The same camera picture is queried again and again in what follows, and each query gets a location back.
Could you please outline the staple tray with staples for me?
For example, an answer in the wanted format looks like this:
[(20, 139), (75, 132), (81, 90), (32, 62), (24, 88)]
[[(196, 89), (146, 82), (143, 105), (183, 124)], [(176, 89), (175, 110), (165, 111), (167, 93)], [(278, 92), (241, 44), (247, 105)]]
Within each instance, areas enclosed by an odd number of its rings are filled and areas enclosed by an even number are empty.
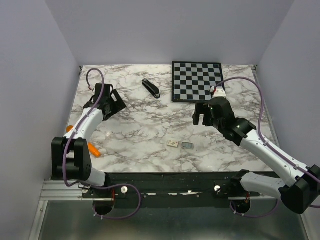
[(182, 147), (183, 149), (190, 149), (190, 150), (192, 150), (192, 149), (194, 148), (194, 144), (191, 143), (191, 142), (182, 142), (182, 143), (181, 143), (181, 147)]

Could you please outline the black stapler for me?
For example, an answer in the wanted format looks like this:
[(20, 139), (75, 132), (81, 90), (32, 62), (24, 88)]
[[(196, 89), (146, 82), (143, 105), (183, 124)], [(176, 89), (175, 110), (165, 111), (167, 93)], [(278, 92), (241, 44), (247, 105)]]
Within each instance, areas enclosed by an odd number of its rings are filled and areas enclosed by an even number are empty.
[(149, 93), (155, 98), (159, 99), (161, 97), (160, 90), (158, 87), (156, 87), (153, 83), (151, 83), (149, 80), (144, 78), (142, 80), (142, 85), (149, 91)]

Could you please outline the white staple box sleeve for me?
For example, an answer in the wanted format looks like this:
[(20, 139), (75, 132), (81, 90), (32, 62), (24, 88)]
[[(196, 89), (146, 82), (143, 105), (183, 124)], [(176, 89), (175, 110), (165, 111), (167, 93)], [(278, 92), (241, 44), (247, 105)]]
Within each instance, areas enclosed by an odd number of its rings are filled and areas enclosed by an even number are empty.
[(177, 148), (179, 146), (179, 142), (174, 140), (168, 140), (166, 145), (169, 147)]

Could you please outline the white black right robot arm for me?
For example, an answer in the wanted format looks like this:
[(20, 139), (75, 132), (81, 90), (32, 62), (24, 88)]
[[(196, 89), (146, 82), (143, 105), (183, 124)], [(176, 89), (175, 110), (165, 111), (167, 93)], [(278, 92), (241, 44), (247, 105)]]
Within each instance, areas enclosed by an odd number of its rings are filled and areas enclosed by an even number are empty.
[(225, 139), (251, 152), (278, 178), (244, 171), (230, 183), (230, 191), (241, 196), (256, 192), (276, 198), (292, 212), (303, 214), (320, 195), (320, 168), (294, 160), (290, 155), (259, 134), (257, 127), (245, 118), (235, 117), (230, 102), (225, 97), (215, 97), (209, 102), (197, 102), (192, 116), (194, 125), (216, 128)]

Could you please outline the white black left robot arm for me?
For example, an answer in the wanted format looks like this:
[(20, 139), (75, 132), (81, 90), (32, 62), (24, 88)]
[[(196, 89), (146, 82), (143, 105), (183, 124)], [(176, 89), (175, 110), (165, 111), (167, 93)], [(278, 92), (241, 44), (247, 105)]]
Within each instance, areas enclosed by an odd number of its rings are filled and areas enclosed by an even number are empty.
[(111, 84), (97, 83), (94, 96), (84, 105), (74, 127), (51, 142), (52, 177), (83, 182), (94, 186), (93, 191), (99, 197), (107, 197), (111, 191), (109, 177), (93, 167), (88, 141), (102, 122), (126, 107)]

